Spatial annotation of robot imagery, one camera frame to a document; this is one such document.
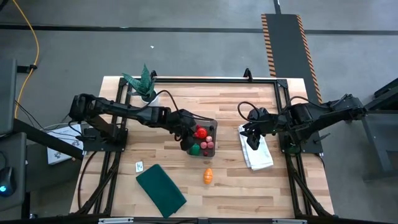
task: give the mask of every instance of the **yellow cable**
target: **yellow cable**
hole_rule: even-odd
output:
[[[35,62],[34,62],[33,64],[34,64],[34,65],[37,65],[37,59],[39,59],[40,47],[39,47],[39,41],[37,41],[36,33],[35,33],[35,31],[33,30],[32,26],[30,25],[29,20],[26,18],[24,12],[23,12],[22,9],[20,9],[20,7],[18,6],[17,1],[16,1],[16,0],[12,0],[12,1],[14,2],[15,6],[17,6],[19,12],[20,12],[20,13],[22,14],[22,16],[24,17],[26,23],[29,25],[29,28],[30,28],[30,30],[31,30],[32,33],[33,33],[33,37],[35,38],[37,51],[36,51],[36,59],[35,59]],[[33,74],[33,70],[34,70],[34,69],[31,68],[31,70],[30,70],[28,76],[26,77],[26,79],[25,79],[25,81],[24,81],[24,84],[22,84],[22,88],[21,88],[21,90],[19,91],[19,95],[18,95],[18,100],[17,100],[18,103],[19,103],[19,101],[21,100],[21,96],[22,96],[22,93],[24,92],[24,88],[25,88],[26,82],[28,81],[28,79],[30,78],[30,76]],[[14,117],[15,117],[15,118],[18,117],[18,108],[19,108],[19,106],[18,106],[18,104],[17,104],[16,107],[15,107],[15,114],[14,114]]]

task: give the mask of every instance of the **black and orange striped tape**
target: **black and orange striped tape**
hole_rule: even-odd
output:
[[[304,34],[303,22],[299,15],[297,15],[297,22],[298,22],[298,26],[300,27],[301,37],[303,39],[305,53],[307,54],[308,64],[310,65],[312,80],[313,80],[313,84],[315,85],[315,91],[317,93],[318,102],[322,103],[321,91],[319,90],[317,76],[315,75],[315,71],[313,69],[312,58],[310,55],[310,49],[308,48],[307,38],[305,37],[305,34]]]
[[[269,38],[269,31],[267,25],[267,18],[265,14],[261,15],[261,22],[262,22],[262,31],[264,33],[264,40],[266,42],[266,49],[267,49],[267,60],[269,66],[269,74],[272,77],[276,77],[275,72],[275,65],[274,65],[274,56],[272,54],[272,47],[271,47],[271,40]]]

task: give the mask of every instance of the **potted plant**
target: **potted plant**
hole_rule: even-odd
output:
[[[135,92],[128,92],[133,96],[141,96],[141,100],[145,103],[154,106],[157,104],[158,96],[155,91],[155,78],[150,77],[147,66],[144,64],[144,68],[141,72],[141,79],[137,80],[132,76],[122,73],[123,77],[131,84]]]

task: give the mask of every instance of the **green artificial plant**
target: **green artificial plant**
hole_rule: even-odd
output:
[[[150,102],[155,98],[155,78],[150,77],[146,64],[144,64],[144,68],[142,69],[140,80],[137,80],[125,73],[122,73],[122,75],[127,82],[131,84],[132,88],[136,90],[134,93],[129,92],[130,95],[139,95],[142,100],[147,102]]]

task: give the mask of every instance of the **orange toy egg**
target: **orange toy egg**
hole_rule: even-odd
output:
[[[213,171],[210,168],[207,168],[205,170],[205,173],[203,174],[203,181],[205,182],[205,184],[210,184],[212,180],[213,180]]]

